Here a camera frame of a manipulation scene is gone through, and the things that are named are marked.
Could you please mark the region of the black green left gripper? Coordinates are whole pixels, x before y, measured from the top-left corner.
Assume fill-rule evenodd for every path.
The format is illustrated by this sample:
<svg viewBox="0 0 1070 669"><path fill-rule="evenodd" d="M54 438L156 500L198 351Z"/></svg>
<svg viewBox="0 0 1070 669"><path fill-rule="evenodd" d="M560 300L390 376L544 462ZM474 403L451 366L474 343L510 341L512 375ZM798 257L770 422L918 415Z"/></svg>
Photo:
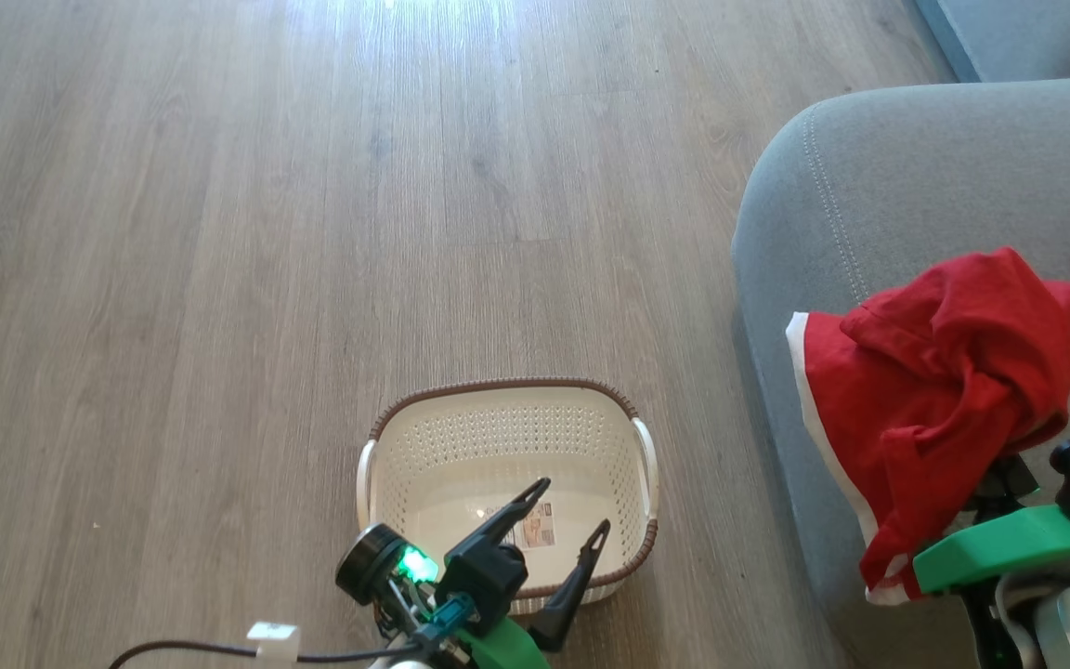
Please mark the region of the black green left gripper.
<svg viewBox="0 0 1070 669"><path fill-rule="evenodd" d="M574 569L523 630L509 617L511 600L528 580L524 521L539 507L551 478L535 478L508 503L489 514L472 542L445 556L437 584L437 630L445 636L445 664L458 668L547 668L542 655L559 652L585 597L595 566L610 536L603 519L582 544Z"/></svg>

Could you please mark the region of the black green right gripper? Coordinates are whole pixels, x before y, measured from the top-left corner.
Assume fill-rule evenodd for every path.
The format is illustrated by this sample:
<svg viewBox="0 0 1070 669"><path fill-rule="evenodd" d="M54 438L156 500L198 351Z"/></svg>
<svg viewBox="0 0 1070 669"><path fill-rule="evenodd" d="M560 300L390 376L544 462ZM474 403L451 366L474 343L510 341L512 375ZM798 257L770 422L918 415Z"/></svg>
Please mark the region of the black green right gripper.
<svg viewBox="0 0 1070 669"><path fill-rule="evenodd" d="M1054 453L1051 466L1063 475L1053 504L1002 514L916 554L914 571L921 592L952 592L1070 558L1070 453Z"/></svg>

